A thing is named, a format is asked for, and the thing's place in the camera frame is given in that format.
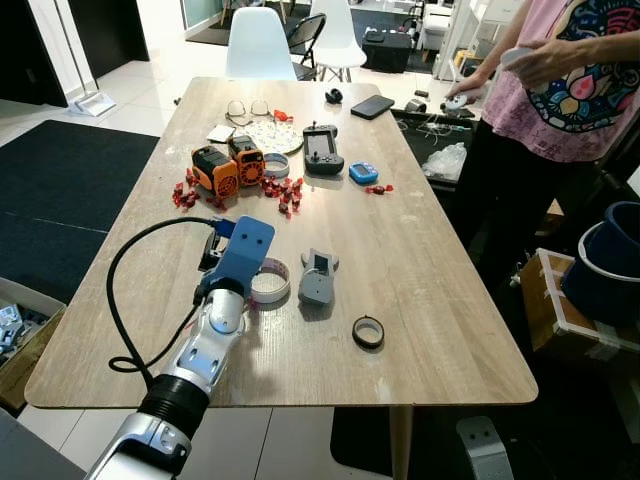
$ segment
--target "plastic bag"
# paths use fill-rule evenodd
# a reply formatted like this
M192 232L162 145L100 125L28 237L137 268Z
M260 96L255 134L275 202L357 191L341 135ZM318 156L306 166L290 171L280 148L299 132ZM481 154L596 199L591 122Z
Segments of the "plastic bag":
M462 142L448 145L442 150L429 155L422 165L422 171L427 177L440 177L447 180L458 180L467 149Z

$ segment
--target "blue bucket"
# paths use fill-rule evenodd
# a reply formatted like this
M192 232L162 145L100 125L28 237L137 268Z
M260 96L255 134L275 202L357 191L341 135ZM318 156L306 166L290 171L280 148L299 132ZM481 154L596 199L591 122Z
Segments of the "blue bucket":
M578 256L562 279L562 291L583 315L614 327L630 327L640 320L640 275L607 271L587 256L601 222L587 230L578 243Z
M610 205L585 248L589 260L603 270L640 277L640 203Z

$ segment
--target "smartphone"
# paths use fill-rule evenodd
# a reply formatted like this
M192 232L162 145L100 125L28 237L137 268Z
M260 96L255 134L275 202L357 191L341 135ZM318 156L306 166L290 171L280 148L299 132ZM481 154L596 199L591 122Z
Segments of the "smartphone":
M373 120L378 115L389 110L394 103L390 98L383 97L382 95L374 95L353 107L351 114L356 117Z

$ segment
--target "wooden box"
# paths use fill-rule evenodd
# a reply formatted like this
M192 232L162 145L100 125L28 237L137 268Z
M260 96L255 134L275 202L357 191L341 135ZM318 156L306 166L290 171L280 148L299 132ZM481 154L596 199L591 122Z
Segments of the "wooden box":
M0 308L18 304L46 315L49 320L29 330L20 340L19 347L0 366L0 405L18 410L26 402L24 387L36 363L62 318L65 305L30 288L0 278Z
M533 349L605 373L640 370L638 328L614 328L582 315L560 288L573 257L538 249L520 273Z

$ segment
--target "wooden table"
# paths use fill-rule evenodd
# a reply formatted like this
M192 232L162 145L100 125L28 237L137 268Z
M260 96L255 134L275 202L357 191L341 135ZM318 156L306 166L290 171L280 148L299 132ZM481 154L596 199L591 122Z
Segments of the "wooden table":
M413 405L520 404L536 398L531 372L391 113L373 121L350 115L352 105L378 94L378 88L342 84L342 106L325 103L326 89L316 82L192 81L31 376L31 404L138 406L145 393L141 376L107 367L110 357L127 353L107 307L107 269L132 235L183 215L171 202L173 186L184 178L191 149L224 122L234 99L245 105L264 99L293 115L301 130L313 120L337 125L338 152L346 163L369 161L380 171L380 183L395 190L368 195L345 168L340 181L308 179L301 211L291 220L258 187L227 201L227 217L250 214L275 227L269 255L284 261L293 279L286 303L251 315L212 406L401 406L392 409L394 431L408 440L410 429L400 427L411 425ZM291 177L303 170L299 152L292 157ZM200 202L189 214L209 217L212 208ZM165 345L189 310L208 234L202 225L170 227L143 240L121 263L116 300L143 358ZM340 256L335 302L324 310L301 306L297 298L300 254L310 247ZM353 322L365 313L385 326L377 353L351 338ZM162 362L152 373L161 368ZM398 451L394 458L406 454ZM396 478L406 475L401 469Z

